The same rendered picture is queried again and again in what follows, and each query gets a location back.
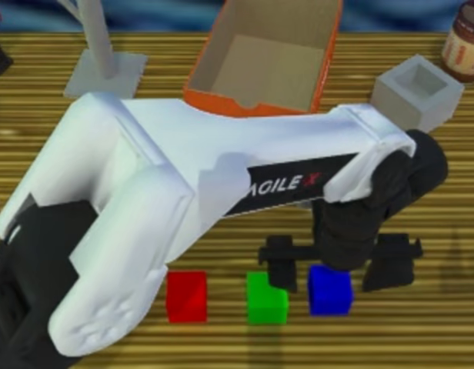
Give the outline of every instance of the wood plank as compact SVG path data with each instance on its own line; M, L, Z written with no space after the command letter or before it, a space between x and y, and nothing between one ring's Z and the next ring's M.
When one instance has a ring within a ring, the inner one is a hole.
M138 96L181 96L205 40L200 34L113 35L117 49L150 56ZM322 111L364 102L375 76L419 53L437 62L439 34L342 34ZM15 59L0 78L0 198L6 200L71 102L62 90L85 47L82 35L0 34ZM220 221L173 265L209 274L209 320L166 323L162 291L127 338L78 368L243 369L474 368L474 85L453 120L434 132L450 163L448 181L386 224L421 237L426 256L408 288L357 294L352 314L315 319L307 312L305 265L285 327L248 327L244 280L259 270L268 234L308 242L310 215L280 208ZM358 289L362 271L354 273Z

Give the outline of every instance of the blue background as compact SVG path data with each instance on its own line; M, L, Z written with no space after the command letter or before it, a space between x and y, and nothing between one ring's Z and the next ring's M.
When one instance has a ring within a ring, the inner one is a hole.
M344 0L341 29L352 32L446 32L462 0ZM114 32L208 31L223 0L103 0ZM55 0L0 0L0 31L78 32Z

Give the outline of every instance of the jar lid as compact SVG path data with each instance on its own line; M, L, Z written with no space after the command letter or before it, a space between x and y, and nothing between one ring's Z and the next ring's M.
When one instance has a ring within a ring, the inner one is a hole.
M474 36L474 0L464 2L456 16L455 28L464 35Z

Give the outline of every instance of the blue cube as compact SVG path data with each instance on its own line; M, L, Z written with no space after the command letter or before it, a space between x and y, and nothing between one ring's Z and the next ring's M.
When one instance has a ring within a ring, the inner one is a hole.
M339 316L350 312L354 294L349 272L312 265L307 288L311 315Z

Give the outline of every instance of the red x logo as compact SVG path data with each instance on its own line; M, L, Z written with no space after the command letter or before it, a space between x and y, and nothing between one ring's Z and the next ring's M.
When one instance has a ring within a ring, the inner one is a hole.
M311 173L307 177L305 177L302 180L302 183L304 184L304 187L309 187L315 185L315 181L317 181L317 178L321 176L321 173Z

